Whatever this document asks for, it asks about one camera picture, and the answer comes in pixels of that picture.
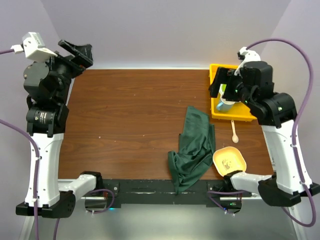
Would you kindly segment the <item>dark green cloth napkin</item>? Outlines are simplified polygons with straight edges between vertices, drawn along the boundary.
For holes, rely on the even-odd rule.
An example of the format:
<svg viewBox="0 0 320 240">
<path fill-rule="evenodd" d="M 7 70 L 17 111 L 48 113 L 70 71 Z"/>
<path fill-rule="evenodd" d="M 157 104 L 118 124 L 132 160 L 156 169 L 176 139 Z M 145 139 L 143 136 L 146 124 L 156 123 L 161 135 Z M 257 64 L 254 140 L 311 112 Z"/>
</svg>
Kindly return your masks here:
<svg viewBox="0 0 320 240">
<path fill-rule="evenodd" d="M 178 138 L 178 151 L 167 154 L 168 168 L 175 193 L 181 194 L 194 185 L 212 166 L 216 151 L 215 126 L 210 117 L 188 106 L 183 131 Z"/>
</svg>

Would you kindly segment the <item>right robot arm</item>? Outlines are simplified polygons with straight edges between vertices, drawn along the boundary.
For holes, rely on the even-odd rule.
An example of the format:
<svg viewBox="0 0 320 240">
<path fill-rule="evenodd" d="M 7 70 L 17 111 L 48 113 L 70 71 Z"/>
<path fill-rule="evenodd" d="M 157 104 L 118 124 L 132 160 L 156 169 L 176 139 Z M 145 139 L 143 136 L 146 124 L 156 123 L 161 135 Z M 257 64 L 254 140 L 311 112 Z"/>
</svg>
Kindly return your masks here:
<svg viewBox="0 0 320 240">
<path fill-rule="evenodd" d="M 273 207 L 292 207 L 302 197 L 319 194 L 319 184 L 313 182 L 296 157 L 301 157 L 298 133 L 293 129 L 298 119 L 293 98 L 274 92 L 273 68 L 265 61 L 246 62 L 239 70 L 219 66 L 209 86 L 210 96 L 219 94 L 226 85 L 223 98 L 241 102 L 257 118 L 262 128 L 268 154 L 275 163 L 273 175 L 257 175 L 233 170 L 224 179 L 223 192 L 230 197 L 239 191 L 258 193 Z"/>
</svg>

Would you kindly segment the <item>white plastic spoon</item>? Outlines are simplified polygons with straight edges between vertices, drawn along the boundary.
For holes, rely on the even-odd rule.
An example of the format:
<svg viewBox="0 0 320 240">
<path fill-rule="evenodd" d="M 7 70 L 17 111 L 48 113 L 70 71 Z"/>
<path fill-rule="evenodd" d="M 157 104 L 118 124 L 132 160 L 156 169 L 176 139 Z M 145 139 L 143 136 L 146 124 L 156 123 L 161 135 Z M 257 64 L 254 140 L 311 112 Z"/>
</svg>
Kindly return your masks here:
<svg viewBox="0 0 320 240">
<path fill-rule="evenodd" d="M 238 143 L 239 142 L 239 137 L 238 137 L 238 135 L 236 133 L 235 122 L 234 122 L 234 120 L 231 120 L 230 122 L 231 122 L 231 128 L 232 128 L 232 137 L 231 137 L 231 139 L 232 139 L 232 141 L 234 143 Z"/>
</svg>

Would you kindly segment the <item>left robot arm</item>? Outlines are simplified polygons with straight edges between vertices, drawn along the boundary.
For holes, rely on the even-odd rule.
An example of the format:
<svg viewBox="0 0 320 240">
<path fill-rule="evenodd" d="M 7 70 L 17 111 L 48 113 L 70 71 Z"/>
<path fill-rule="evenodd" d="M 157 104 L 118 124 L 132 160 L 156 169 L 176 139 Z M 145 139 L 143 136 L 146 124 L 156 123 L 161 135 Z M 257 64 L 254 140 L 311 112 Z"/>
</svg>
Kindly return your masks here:
<svg viewBox="0 0 320 240">
<path fill-rule="evenodd" d="M 23 43 L 26 57 L 32 60 L 23 73 L 23 87 L 28 94 L 26 135 L 31 144 L 31 169 L 27 195 L 15 210 L 20 216 L 68 218 L 82 196 L 87 193 L 99 196 L 104 190 L 101 173 L 94 171 L 82 172 L 63 187 L 58 185 L 70 85 L 93 65 L 90 44 L 75 45 L 61 40 L 58 45 L 68 51 L 67 56 L 42 49 L 31 40 Z"/>
</svg>

